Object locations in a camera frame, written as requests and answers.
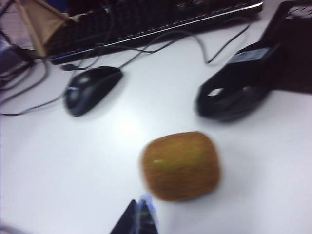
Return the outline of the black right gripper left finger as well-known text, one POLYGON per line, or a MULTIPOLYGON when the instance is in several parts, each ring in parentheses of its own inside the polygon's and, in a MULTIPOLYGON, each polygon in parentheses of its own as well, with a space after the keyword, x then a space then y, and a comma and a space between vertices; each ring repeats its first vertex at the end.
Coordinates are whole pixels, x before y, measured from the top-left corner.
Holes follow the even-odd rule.
POLYGON ((136 222, 136 211, 137 202, 132 199, 110 234, 133 234, 136 222))

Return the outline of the bluish white right gripper right finger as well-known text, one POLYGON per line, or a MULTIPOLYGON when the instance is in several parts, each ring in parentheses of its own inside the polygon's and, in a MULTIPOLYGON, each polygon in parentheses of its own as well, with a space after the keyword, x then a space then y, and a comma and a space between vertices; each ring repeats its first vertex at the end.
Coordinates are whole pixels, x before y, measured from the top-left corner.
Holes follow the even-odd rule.
POLYGON ((136 206, 136 233, 157 234, 157 216, 150 193, 143 194, 136 206))

